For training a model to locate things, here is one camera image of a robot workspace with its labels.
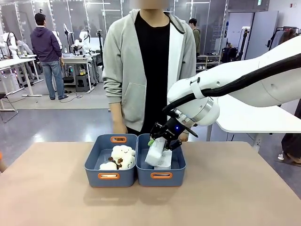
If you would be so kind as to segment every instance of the black shirt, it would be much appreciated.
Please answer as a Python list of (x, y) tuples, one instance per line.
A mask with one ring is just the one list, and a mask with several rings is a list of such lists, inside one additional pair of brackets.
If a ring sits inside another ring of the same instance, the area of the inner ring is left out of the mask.
[(162, 109), (167, 105), (170, 23), (152, 27), (138, 13), (135, 21), (146, 76), (146, 103), (141, 133), (150, 133), (155, 122), (165, 124)]

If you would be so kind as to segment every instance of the beige tabletop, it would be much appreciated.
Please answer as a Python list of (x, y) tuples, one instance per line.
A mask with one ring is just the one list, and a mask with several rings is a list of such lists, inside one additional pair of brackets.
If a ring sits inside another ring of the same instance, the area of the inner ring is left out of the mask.
[(3, 226), (299, 226), (301, 201), (243, 142), (182, 145), (181, 187), (91, 188), (92, 143), (35, 143), (0, 175)]

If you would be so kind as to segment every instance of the table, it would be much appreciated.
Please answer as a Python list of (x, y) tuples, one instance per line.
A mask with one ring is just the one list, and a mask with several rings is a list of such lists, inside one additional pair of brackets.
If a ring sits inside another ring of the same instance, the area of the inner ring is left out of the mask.
[[(91, 56), (95, 57), (97, 55), (99, 55), (99, 53), (92, 54)], [(83, 56), (84, 55), (79, 55), (79, 56), (72, 55), (71, 57), (62, 56), (62, 59), (63, 59), (64, 63), (67, 65), (77, 65), (77, 64), (84, 65), (85, 64), (87, 66), (88, 81), (89, 81), (89, 91), (87, 93), (90, 93), (95, 88), (95, 87), (92, 87), (92, 84), (91, 84), (91, 76), (90, 76), (90, 69), (89, 69), (89, 62), (92, 61), (92, 58), (83, 57)]]
[(35, 143), (0, 176), (5, 226), (299, 226), (301, 201), (244, 142), (187, 142), (181, 187), (91, 188), (92, 143)]
[(34, 58), (34, 57), (36, 57), (37, 55), (35, 55), (35, 54), (28, 54), (27, 56), (25, 56), (25, 55), (20, 55), (19, 57), (20, 58)]
[[(253, 107), (230, 95), (218, 98), (219, 127), (228, 133), (255, 133), (253, 147), (259, 151), (265, 133), (301, 133), (301, 120), (278, 106)], [(207, 130), (210, 141), (212, 125)]]
[[(20, 55), (19, 57), (20, 57), (21, 59), (27, 59), (27, 58), (35, 58), (36, 56), (37, 56), (37, 55), (35, 55), (35, 54), (28, 54), (27, 56), (25, 56), (25, 55)], [(34, 84), (39, 83), (39, 82), (41, 82), (41, 81), (44, 81), (43, 79), (40, 79), (40, 78), (39, 78), (39, 75), (38, 75), (38, 72), (37, 72), (37, 67), (36, 67), (36, 64), (35, 64), (34, 60), (32, 61), (32, 63), (33, 63), (33, 67), (34, 67), (34, 72), (35, 72), (35, 74), (36, 74), (36, 76), (37, 76), (37, 81), (35, 81)]]
[[(30, 93), (28, 95), (26, 94), (26, 95), (22, 95), (22, 96), (23, 97), (41, 97), (42, 95), (36, 95), (36, 94), (33, 94), (33, 92), (32, 92), (32, 86), (30, 85), (30, 81), (29, 81), (28, 74), (27, 74), (27, 71), (26, 71), (26, 67), (27, 67), (29, 69), (29, 72), (31, 72), (31, 70), (28, 66), (28, 62), (30, 62), (30, 61), (33, 61), (33, 65), (34, 65), (34, 59), (32, 59), (32, 58), (26, 58), (26, 59), (18, 59), (17, 58), (17, 59), (1, 60), (0, 61), (0, 70), (4, 71), (4, 70), (9, 70), (9, 69), (15, 68), (16, 73), (18, 75), (18, 79), (21, 79), (21, 75), (20, 75), (19, 69), (18, 69), (18, 67), (19, 67), (18, 65), (21, 65), (21, 68), (23, 70), (23, 73), (24, 73), (24, 76), (26, 78), (26, 82), (27, 82), (27, 85), (28, 85), (28, 90), (29, 90), (29, 93)], [(34, 69), (35, 69), (35, 73), (37, 74), (37, 77), (38, 77), (38, 73), (37, 73), (37, 69), (36, 69), (35, 65), (34, 65)], [(24, 88), (21, 88), (19, 90), (14, 91), (14, 92), (7, 93), (7, 95), (19, 92), (22, 89), (24, 89)]]

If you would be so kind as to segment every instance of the white stuffed animal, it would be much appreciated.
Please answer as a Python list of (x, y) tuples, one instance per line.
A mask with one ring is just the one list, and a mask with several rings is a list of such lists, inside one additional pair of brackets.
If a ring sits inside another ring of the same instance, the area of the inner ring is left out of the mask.
[(121, 145), (120, 148), (121, 148), (121, 151), (125, 154), (128, 153), (128, 154), (131, 154), (132, 156), (136, 155), (136, 151), (133, 150), (131, 147), (128, 147), (126, 145)]
[[(107, 162), (100, 165), (99, 170), (117, 170), (117, 165), (113, 162)], [(114, 178), (116, 175), (102, 175), (105, 178)]]
[(128, 170), (132, 168), (134, 165), (135, 165), (135, 157), (129, 154), (125, 154), (122, 157), (122, 162), (119, 165), (119, 170)]
[(113, 147), (113, 151), (111, 153), (112, 159), (109, 158), (109, 161), (115, 162), (117, 165), (120, 165), (119, 160), (122, 159), (124, 153), (122, 152), (122, 148), (120, 146)]
[(117, 165), (113, 162), (107, 162), (100, 165), (99, 170), (117, 170)]

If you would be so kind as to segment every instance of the blue storage bin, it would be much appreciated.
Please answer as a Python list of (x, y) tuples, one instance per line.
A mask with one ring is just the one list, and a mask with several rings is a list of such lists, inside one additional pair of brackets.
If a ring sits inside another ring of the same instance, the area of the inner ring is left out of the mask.
[(108, 162), (116, 145), (126, 145), (136, 150), (137, 136), (133, 134), (100, 135), (87, 158), (85, 170), (92, 187), (130, 187), (135, 182), (135, 166), (127, 170), (99, 170), (101, 164)]
[(154, 170), (154, 167), (145, 162), (149, 150), (149, 134), (142, 134), (138, 137), (136, 150), (136, 167), (138, 181), (141, 186), (181, 186), (183, 183), (186, 168), (185, 158), (181, 147), (173, 150), (171, 169)]

